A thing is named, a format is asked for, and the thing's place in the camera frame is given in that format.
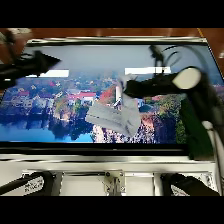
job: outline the television screen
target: television screen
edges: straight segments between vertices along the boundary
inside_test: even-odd
[[[170,45],[157,46],[163,50]],[[190,46],[205,58],[211,84],[224,100],[223,79],[209,47]],[[26,47],[24,53],[40,50],[61,62],[39,78],[30,75],[19,79],[16,86],[5,91],[0,105],[0,141],[185,144],[179,116],[184,94],[135,99],[141,122],[132,136],[86,120],[89,108],[96,103],[121,110],[118,77],[135,74],[137,80],[146,80],[161,69],[153,67],[148,48],[149,45]],[[165,58],[173,51],[165,51]],[[192,51],[178,47],[178,52],[170,59],[166,75],[187,66],[203,69]]]

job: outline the blue water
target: blue water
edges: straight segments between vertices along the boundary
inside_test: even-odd
[[[19,141],[19,142],[93,142],[90,134],[81,134],[76,140],[70,136],[63,139],[55,139],[54,134],[47,129],[19,129],[16,126],[2,126],[0,124],[0,141]]]

